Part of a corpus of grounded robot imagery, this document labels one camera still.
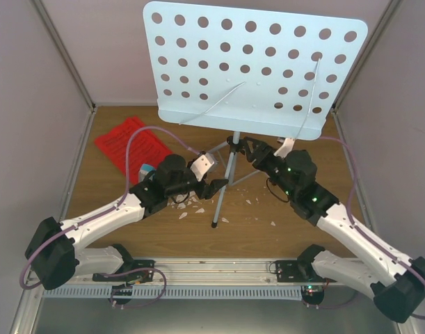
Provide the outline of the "blue metronome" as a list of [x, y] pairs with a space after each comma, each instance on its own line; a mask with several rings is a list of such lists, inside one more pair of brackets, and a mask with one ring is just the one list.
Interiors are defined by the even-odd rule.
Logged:
[[151, 166], [149, 164], [143, 164], [138, 172], [138, 181], [142, 182], [146, 177], [152, 178], [152, 175], [156, 171], [156, 168], [154, 166]]

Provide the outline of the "light blue music stand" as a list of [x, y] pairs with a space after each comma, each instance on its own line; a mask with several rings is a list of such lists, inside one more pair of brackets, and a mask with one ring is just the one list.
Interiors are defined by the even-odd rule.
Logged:
[[165, 122], [313, 141], [368, 35], [353, 18], [151, 1]]

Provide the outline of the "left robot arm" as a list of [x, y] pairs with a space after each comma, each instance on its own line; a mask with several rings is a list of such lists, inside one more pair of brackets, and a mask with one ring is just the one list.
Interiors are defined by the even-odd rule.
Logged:
[[210, 199], [227, 179], [206, 181], [216, 165], [209, 154], [187, 162], [170, 154], [136, 185], [113, 202], [82, 216], [58, 222], [41, 221], [25, 251], [27, 267], [38, 277], [36, 287], [53, 290], [76, 276], [101, 274], [124, 281], [133, 272], [132, 259], [121, 246], [91, 249], [94, 241], [130, 223], [165, 209], [169, 199], [195, 193]]

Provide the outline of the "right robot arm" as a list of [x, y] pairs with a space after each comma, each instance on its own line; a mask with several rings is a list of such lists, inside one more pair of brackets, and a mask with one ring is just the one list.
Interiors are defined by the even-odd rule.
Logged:
[[310, 246], [298, 263], [298, 275], [312, 282], [319, 276], [335, 280], [369, 297], [388, 319], [405, 323], [423, 319], [415, 310], [425, 299], [425, 258], [412, 258], [383, 241], [353, 217], [329, 190], [316, 181], [317, 167], [306, 150], [279, 154], [269, 144], [251, 137], [241, 151], [252, 166], [266, 173], [287, 196], [294, 212], [342, 243], [359, 262]]

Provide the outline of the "aluminium front rail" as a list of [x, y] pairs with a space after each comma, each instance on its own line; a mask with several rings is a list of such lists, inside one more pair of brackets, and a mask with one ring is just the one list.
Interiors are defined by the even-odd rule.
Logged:
[[[122, 264], [132, 260], [123, 260]], [[337, 257], [327, 250], [313, 256], [311, 259], [300, 257], [298, 260], [309, 262], [316, 274], [314, 282], [305, 282], [304, 284], [321, 284], [328, 279], [331, 282], [339, 282], [346, 286], [358, 283], [370, 286], [372, 283], [378, 283], [380, 278], [377, 273], [374, 273], [365, 264], [352, 259]], [[223, 284], [251, 283], [268, 279], [278, 282], [274, 262], [261, 260], [171, 259], [155, 261], [152, 273], [153, 281], [155, 280], [154, 274], [158, 274], [160, 276], [165, 275], [168, 280], [173, 282], [198, 282], [200, 284], [207, 282], [220, 282]], [[40, 281], [45, 289], [52, 290], [78, 280], [93, 281], [92, 275], [94, 273], [102, 273], [108, 276], [115, 273], [121, 266], [118, 258], [111, 255], [105, 259], [90, 256], [79, 260], [74, 273], [67, 269], [57, 269], [45, 278], [40, 278], [36, 273], [31, 277], [31, 280], [36, 283]]]

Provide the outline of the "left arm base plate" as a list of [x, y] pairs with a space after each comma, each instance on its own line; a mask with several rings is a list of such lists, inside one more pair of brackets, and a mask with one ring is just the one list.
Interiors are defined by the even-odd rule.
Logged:
[[98, 283], [113, 283], [114, 297], [131, 296], [133, 286], [153, 281], [154, 260], [135, 260], [125, 262], [115, 273], [106, 276], [94, 273], [92, 280]]

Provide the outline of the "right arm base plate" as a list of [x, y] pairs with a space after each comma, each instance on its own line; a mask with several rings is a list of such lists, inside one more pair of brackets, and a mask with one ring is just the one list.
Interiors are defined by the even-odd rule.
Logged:
[[316, 274], [309, 262], [303, 260], [277, 260], [274, 264], [279, 283], [305, 283], [316, 280]]

